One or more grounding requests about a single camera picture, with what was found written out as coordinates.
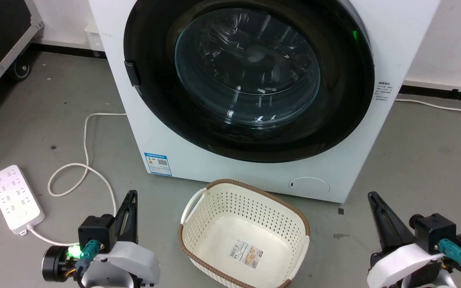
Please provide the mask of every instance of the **baseboard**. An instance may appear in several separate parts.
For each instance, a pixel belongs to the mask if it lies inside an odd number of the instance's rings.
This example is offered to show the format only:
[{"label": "baseboard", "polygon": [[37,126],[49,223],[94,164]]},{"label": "baseboard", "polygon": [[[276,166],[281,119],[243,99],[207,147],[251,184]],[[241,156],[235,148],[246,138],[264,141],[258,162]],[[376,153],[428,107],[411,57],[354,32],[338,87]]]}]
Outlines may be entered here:
[{"label": "baseboard", "polygon": [[[33,43],[28,49],[65,55],[107,59],[106,53],[104,52],[72,46],[64,47],[51,44]],[[455,86],[447,84],[423,82],[410,78],[404,81],[404,85],[399,90],[399,93],[461,100],[461,87],[456,88]]]},{"label": "baseboard", "polygon": [[461,92],[461,83],[459,82],[442,82],[408,77],[403,81],[403,85],[448,91],[458,90]]},{"label": "baseboard", "polygon": [[33,43],[30,45],[28,49],[33,50],[33,51],[43,51],[43,52],[50,52],[50,53],[57,53],[57,54],[64,54],[64,55],[90,57],[90,58],[97,58],[97,59],[108,59],[106,58],[106,53],[104,52],[93,51],[93,50],[82,49],[82,48],[75,48],[75,47],[63,47],[63,46],[56,46],[56,45]]},{"label": "baseboard", "polygon": [[69,48],[78,48],[78,49],[90,49],[90,45],[88,43],[75,43],[75,42],[63,42],[63,41],[53,41],[53,40],[46,40],[44,38],[34,38],[33,43],[36,44],[44,44],[44,45],[51,45],[57,47],[69,47]]},{"label": "baseboard", "polygon": [[459,91],[458,89],[442,90],[403,85],[399,90],[399,93],[461,100],[461,91]]}]

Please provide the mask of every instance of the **metal frame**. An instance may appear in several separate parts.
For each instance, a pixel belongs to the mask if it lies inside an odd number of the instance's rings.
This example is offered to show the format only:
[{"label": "metal frame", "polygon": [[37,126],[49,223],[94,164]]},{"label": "metal frame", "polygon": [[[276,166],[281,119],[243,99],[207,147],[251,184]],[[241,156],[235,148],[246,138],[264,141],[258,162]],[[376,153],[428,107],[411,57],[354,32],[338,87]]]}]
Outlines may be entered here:
[{"label": "metal frame", "polygon": [[35,34],[40,31],[42,27],[44,27],[44,22],[42,21],[42,18],[40,18],[33,0],[24,0],[24,2],[26,3],[26,6],[28,6],[31,14],[30,27],[17,41],[17,43],[15,43],[12,49],[6,54],[5,58],[3,58],[3,60],[0,62],[0,78],[8,69],[8,67],[10,67],[10,65],[14,62],[14,60],[20,55],[20,53],[26,49]]}]

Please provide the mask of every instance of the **front-loading washing machine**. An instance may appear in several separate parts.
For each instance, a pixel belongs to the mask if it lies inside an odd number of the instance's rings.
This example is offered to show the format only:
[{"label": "front-loading washing machine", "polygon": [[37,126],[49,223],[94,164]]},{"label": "front-loading washing machine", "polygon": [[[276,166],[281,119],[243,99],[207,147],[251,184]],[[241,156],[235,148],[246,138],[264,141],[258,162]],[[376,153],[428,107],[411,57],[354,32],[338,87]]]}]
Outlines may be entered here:
[{"label": "front-loading washing machine", "polygon": [[344,202],[439,0],[90,0],[147,172]]}]

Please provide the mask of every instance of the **white cable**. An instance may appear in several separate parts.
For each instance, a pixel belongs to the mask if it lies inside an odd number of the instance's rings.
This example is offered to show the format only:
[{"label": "white cable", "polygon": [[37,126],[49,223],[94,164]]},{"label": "white cable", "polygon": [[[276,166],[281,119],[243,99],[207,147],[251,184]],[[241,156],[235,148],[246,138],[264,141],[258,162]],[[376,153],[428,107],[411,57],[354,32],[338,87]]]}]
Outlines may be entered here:
[{"label": "white cable", "polygon": [[[99,176],[105,183],[106,183],[106,186],[108,186],[108,189],[110,190],[110,195],[111,195],[111,201],[112,201],[112,204],[113,204],[113,216],[117,215],[117,204],[115,202],[115,195],[113,194],[113,189],[111,188],[111,185],[110,183],[108,182],[108,180],[106,180],[106,178],[104,178],[103,175],[101,175],[101,173],[95,171],[95,169],[93,169],[92,167],[89,166],[90,164],[90,161],[88,160],[88,149],[86,148],[86,126],[88,124],[88,120],[92,117],[92,116],[98,116],[98,115],[102,115],[102,116],[123,116],[123,115],[126,115],[126,113],[93,113],[93,114],[90,114],[88,115],[88,117],[86,118],[86,120],[84,121],[84,132],[83,132],[83,148],[84,148],[84,155],[86,157],[86,164],[81,164],[81,163],[71,163],[71,164],[67,164],[67,165],[64,165],[62,167],[60,167],[58,170],[56,170],[53,175],[51,175],[51,178],[49,178],[49,182],[47,183],[47,191],[49,192],[49,194],[53,197],[62,197],[62,196],[65,196],[69,193],[71,193],[72,191],[75,190],[75,188],[77,188],[84,180],[84,178],[86,177],[86,174],[88,173],[88,170],[92,171],[93,173],[95,173],[95,175]],[[63,169],[67,168],[67,167],[70,167],[70,166],[81,166],[81,167],[84,167],[84,173],[83,173],[83,176],[81,176],[81,179],[79,179],[79,181],[72,187],[70,188],[69,190],[65,191],[64,193],[61,193],[61,194],[55,194],[51,191],[51,183],[53,182],[53,179],[55,178],[55,176],[60,172],[62,171]],[[76,244],[79,244],[79,242],[77,243],[59,243],[59,242],[56,242],[56,241],[53,241],[53,240],[50,240],[50,239],[47,239],[46,237],[43,237],[42,235],[38,234],[34,229],[33,227],[31,226],[28,226],[28,229],[31,231],[31,233],[35,234],[35,236],[39,237],[40,239],[50,243],[50,244],[53,244],[53,245],[57,245],[57,246],[72,246],[72,245],[76,245]]]},{"label": "white cable", "polygon": [[413,102],[413,103],[423,104],[423,105],[430,106],[430,107],[434,107],[434,108],[439,108],[439,109],[444,109],[444,110],[450,110],[450,111],[458,111],[458,112],[461,112],[461,109],[458,109],[458,108],[450,108],[450,107],[437,106],[437,105],[430,104],[430,103],[426,103],[426,102],[422,102],[422,101],[419,101],[419,100],[412,100],[412,99],[396,99],[395,101],[399,101],[399,102]]},{"label": "white cable", "polygon": [[31,233],[35,234],[35,236],[39,237],[40,239],[46,241],[47,243],[51,244],[51,245],[56,245],[56,246],[72,246],[72,245],[78,245],[79,242],[76,242],[76,243],[59,243],[59,242],[55,242],[53,240],[49,240],[47,239],[46,237],[38,234],[35,229],[33,229],[33,227],[31,226],[28,226],[28,230],[31,231]]}]

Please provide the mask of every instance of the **basket handle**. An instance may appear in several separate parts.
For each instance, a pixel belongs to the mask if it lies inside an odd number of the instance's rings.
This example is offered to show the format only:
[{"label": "basket handle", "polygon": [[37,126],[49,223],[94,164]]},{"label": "basket handle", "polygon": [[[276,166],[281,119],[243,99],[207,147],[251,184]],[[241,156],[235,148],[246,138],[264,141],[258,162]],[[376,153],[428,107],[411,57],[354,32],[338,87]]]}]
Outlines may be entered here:
[{"label": "basket handle", "polygon": [[206,191],[207,191],[207,188],[200,189],[199,191],[197,191],[197,193],[195,193],[195,195],[193,195],[193,197],[190,199],[190,201],[188,201],[188,204],[186,205],[186,208],[184,208],[184,212],[182,212],[182,216],[181,216],[181,224],[182,225],[184,225],[188,220],[190,220],[190,217],[192,217],[193,212],[195,211],[197,206],[200,204],[202,199],[204,199],[204,195],[202,195],[202,197],[200,197],[200,199],[198,200],[196,206],[194,208],[192,208],[195,200],[197,200],[197,198],[202,193],[204,193]]}]

